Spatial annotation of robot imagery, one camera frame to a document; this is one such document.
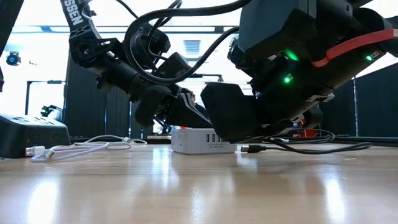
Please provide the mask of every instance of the white usb cable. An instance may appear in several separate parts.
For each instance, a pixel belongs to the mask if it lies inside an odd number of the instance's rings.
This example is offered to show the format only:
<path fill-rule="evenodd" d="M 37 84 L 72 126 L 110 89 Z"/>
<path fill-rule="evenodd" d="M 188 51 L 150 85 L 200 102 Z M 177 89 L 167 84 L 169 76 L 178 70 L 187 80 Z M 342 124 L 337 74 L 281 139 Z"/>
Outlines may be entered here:
<path fill-rule="evenodd" d="M 98 138 L 118 138 L 121 142 L 92 142 Z M 53 162 L 70 159 L 77 156 L 82 156 L 101 150 L 129 150 L 132 145 L 145 145 L 147 142 L 141 139 L 122 138 L 113 135 L 97 136 L 83 143 L 75 143 L 71 146 L 54 146 L 50 149 L 45 149 L 43 146 L 35 146 L 30 149 L 34 153 L 32 162 Z M 66 156 L 54 157 L 60 153 L 71 153 Z"/>

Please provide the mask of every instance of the red cable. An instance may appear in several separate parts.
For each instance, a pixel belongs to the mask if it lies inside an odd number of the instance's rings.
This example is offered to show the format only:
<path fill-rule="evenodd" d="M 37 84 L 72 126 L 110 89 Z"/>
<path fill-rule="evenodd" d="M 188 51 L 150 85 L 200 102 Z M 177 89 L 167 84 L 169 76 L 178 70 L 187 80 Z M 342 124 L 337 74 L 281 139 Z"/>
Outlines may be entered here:
<path fill-rule="evenodd" d="M 358 47 L 362 47 L 369 44 L 375 44 L 378 42 L 382 42 L 385 40 L 391 40 L 398 37 L 397 29 L 386 29 L 382 31 L 372 32 L 369 34 L 361 35 L 359 37 L 355 37 L 351 40 L 347 40 L 337 46 L 332 47 L 326 52 L 326 57 L 317 62 L 312 62 L 312 65 L 320 68 L 327 65 L 330 60 L 343 55 L 350 50 L 357 49 Z"/>

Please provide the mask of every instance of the plug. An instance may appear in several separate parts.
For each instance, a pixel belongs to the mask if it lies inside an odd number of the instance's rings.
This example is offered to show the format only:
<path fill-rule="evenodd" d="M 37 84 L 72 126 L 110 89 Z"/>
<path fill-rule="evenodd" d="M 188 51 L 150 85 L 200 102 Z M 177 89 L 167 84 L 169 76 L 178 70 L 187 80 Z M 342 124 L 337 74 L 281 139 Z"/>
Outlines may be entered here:
<path fill-rule="evenodd" d="M 131 138 L 124 137 L 124 138 L 122 138 L 122 142 L 130 143 L 131 142 Z"/>
<path fill-rule="evenodd" d="M 247 153 L 258 153 L 265 150 L 267 150 L 267 147 L 260 145 L 242 146 L 241 148 L 241 152 L 247 152 Z"/>
<path fill-rule="evenodd" d="M 44 151 L 45 151 L 44 146 L 27 147 L 25 149 L 25 156 L 31 157 L 31 156 L 42 155 L 44 153 Z"/>
<path fill-rule="evenodd" d="M 55 151 L 53 149 L 45 149 L 43 152 L 43 156 L 46 159 L 51 159 L 51 157 L 55 154 Z"/>

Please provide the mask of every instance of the black box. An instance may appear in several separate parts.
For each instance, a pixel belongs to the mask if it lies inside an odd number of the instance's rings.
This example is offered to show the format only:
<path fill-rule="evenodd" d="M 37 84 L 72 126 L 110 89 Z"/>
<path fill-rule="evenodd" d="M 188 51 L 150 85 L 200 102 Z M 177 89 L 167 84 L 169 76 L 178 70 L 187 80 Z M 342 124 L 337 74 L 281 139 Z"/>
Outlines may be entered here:
<path fill-rule="evenodd" d="M 26 148 L 58 145 L 70 145 L 68 128 L 61 122 L 40 116 L 0 114 L 0 157 L 31 157 Z"/>

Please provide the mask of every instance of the cable bundle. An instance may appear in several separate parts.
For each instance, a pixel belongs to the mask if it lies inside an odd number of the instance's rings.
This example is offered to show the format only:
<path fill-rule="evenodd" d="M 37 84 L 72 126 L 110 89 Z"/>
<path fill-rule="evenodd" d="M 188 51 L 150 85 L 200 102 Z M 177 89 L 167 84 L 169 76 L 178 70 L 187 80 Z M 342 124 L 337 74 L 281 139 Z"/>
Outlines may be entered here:
<path fill-rule="evenodd" d="M 120 142 L 93 142 L 99 138 L 117 138 Z M 147 142 L 141 139 L 122 138 L 113 135 L 97 136 L 83 143 L 75 143 L 71 146 L 54 146 L 50 149 L 44 149 L 42 146 L 33 147 L 35 156 L 31 159 L 32 162 L 54 162 L 64 159 L 70 159 L 77 156 L 82 156 L 96 151 L 102 150 L 129 150 L 132 145 L 146 145 Z M 66 156 L 54 157 L 60 153 L 71 153 Z"/>
<path fill-rule="evenodd" d="M 92 0 L 86 0 L 84 1 L 79 8 L 79 13 L 83 15 L 87 19 L 91 19 L 90 16 L 87 16 L 84 12 L 85 8 L 88 6 L 88 3 L 91 2 Z M 146 47 L 148 49 L 148 52 L 162 60 L 167 60 L 168 58 L 163 57 L 161 55 L 157 55 L 153 52 L 150 51 L 150 42 L 153 38 L 153 35 L 155 31 L 160 27 L 164 26 L 166 23 L 168 23 L 169 20 L 171 20 L 172 17 L 192 17 L 192 16 L 214 16 L 214 15 L 219 15 L 219 14 L 224 14 L 227 12 L 232 12 L 237 9 L 242 8 L 243 6 L 249 4 L 251 0 L 237 0 L 235 2 L 229 3 L 229 4 L 224 4 L 221 6 L 213 6 L 213 7 L 199 7 L 199 8 L 193 8 L 193 9 L 181 9 L 180 6 L 182 5 L 182 0 L 175 0 L 167 9 L 161 9 L 161 10 L 156 10 L 153 12 L 149 12 L 147 14 L 144 14 L 143 16 L 138 17 L 137 14 L 135 14 L 128 5 L 123 2 L 122 0 L 116 0 L 118 3 L 122 4 L 129 12 L 132 14 L 136 20 L 133 21 L 130 26 L 128 27 L 126 34 L 124 36 L 124 42 L 123 42 L 123 47 L 124 47 L 124 53 L 126 54 L 126 58 L 131 64 L 131 66 L 145 79 L 158 83 L 161 85 L 169 85 L 169 84 L 175 84 L 181 81 L 184 81 L 191 75 L 193 75 L 198 68 L 200 68 L 207 60 L 207 58 L 215 51 L 217 46 L 222 43 L 229 35 L 234 34 L 239 31 L 239 27 L 234 27 L 230 30 L 227 30 L 224 32 L 220 37 L 218 37 L 213 44 L 208 48 L 208 50 L 200 57 L 200 59 L 196 62 L 196 64 L 189 70 L 187 70 L 184 74 L 179 75 L 175 78 L 161 78 L 157 77 L 151 73 L 146 72 L 141 65 L 138 64 L 133 52 L 132 52 L 132 38 L 134 34 L 139 30 L 140 26 L 146 22 L 149 22 L 153 19 L 158 19 L 157 22 L 154 24 L 153 28 L 150 30 L 148 39 L 146 41 Z"/>
<path fill-rule="evenodd" d="M 283 139 L 283 138 L 275 138 L 277 136 L 283 136 L 286 135 L 286 133 L 283 134 L 276 134 L 273 136 L 268 136 L 264 138 L 262 141 L 263 143 L 271 143 L 275 144 L 279 147 L 268 147 L 268 146 L 260 146 L 260 145 L 250 145 L 250 146 L 243 146 L 241 148 L 241 152 L 247 152 L 247 153 L 258 153 L 261 151 L 266 151 L 268 149 L 273 149 L 273 150 L 280 150 L 280 151 L 286 151 L 286 152 L 296 152 L 299 154 L 306 154 L 306 155 L 322 155 L 322 154 L 331 154 L 331 153 L 336 153 L 336 152 L 350 152 L 350 151 L 358 151 L 358 150 L 363 150 L 363 149 L 369 149 L 372 147 L 372 144 L 370 142 L 361 142 L 358 144 L 353 144 L 350 146 L 346 147 L 341 147 L 338 149 L 330 149 L 330 150 L 313 150 L 313 149 L 295 149 L 293 147 L 288 146 L 288 144 L 321 144 L 321 143 L 328 143 L 332 142 L 335 140 L 336 135 L 333 134 L 330 131 L 322 130 L 322 129 L 308 129 L 308 130 L 315 130 L 319 132 L 326 132 L 329 134 L 329 136 L 325 136 L 323 139 L 314 139 L 314 140 L 290 140 L 290 139 Z"/>

